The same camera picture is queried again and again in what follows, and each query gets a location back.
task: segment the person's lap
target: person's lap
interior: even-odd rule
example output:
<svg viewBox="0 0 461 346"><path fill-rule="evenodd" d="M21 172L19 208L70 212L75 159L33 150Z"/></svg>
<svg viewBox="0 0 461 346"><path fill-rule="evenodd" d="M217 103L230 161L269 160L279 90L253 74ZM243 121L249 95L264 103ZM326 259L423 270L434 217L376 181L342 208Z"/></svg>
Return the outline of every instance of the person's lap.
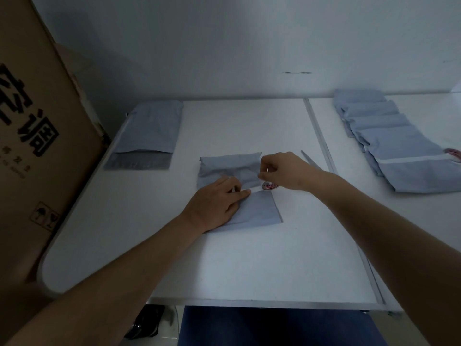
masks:
<svg viewBox="0 0 461 346"><path fill-rule="evenodd" d="M186 306L178 346L386 346L372 318L337 309Z"/></svg>

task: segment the white wall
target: white wall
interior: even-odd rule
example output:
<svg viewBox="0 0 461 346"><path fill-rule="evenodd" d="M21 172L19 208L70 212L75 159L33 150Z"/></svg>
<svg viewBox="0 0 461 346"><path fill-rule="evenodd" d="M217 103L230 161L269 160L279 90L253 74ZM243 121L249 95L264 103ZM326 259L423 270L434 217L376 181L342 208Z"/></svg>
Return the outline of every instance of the white wall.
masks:
<svg viewBox="0 0 461 346"><path fill-rule="evenodd" d="M93 100L120 114L164 97L449 92L461 78L461 0L34 2L96 63L107 89Z"/></svg>

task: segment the scissors blade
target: scissors blade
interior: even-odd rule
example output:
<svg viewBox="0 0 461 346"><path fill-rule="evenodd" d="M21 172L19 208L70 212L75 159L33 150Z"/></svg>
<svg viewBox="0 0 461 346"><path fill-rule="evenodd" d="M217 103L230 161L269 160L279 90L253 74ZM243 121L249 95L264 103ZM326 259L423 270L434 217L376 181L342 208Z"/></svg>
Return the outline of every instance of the scissors blade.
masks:
<svg viewBox="0 0 461 346"><path fill-rule="evenodd" d="M303 156L306 158L306 160L308 161L309 164L311 164L312 166L322 170L322 168L320 166L318 166L306 153L304 153L304 151L302 150L301 153L303 153Z"/></svg>

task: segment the hand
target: hand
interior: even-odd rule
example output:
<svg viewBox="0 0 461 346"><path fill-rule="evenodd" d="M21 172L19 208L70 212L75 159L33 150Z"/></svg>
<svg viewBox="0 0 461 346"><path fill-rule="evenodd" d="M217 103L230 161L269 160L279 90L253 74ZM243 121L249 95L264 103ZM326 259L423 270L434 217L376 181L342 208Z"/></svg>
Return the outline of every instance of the hand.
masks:
<svg viewBox="0 0 461 346"><path fill-rule="evenodd" d="M212 184L200 188L180 216L190 221L200 234L215 229L229 221L237 212L239 200L250 195L250 190L240 191L241 189L242 184L235 177L222 176Z"/></svg>
<svg viewBox="0 0 461 346"><path fill-rule="evenodd" d="M314 186L329 174L287 152L263 156L258 177L285 188L312 192Z"/></svg>

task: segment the white table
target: white table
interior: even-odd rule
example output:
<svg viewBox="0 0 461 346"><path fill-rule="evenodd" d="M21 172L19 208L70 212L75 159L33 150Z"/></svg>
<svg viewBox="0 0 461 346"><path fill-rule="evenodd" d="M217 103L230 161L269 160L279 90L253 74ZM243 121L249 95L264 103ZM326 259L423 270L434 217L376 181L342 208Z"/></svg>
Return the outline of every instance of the white table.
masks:
<svg viewBox="0 0 461 346"><path fill-rule="evenodd" d="M442 148L461 150L461 93L388 96L401 113ZM340 176L433 236L461 251L461 192L411 195L393 192L375 176L353 138L346 137L332 99L310 99L332 160ZM377 275L389 310L400 305Z"/></svg>
<svg viewBox="0 0 461 346"><path fill-rule="evenodd" d="M51 295L63 293L159 230L196 191L199 157L301 149L327 168L302 99L185 102L170 169L104 171L109 149L42 259L39 281ZM330 211L305 192L279 187L273 195L282 224L203 235L151 301L384 308Z"/></svg>

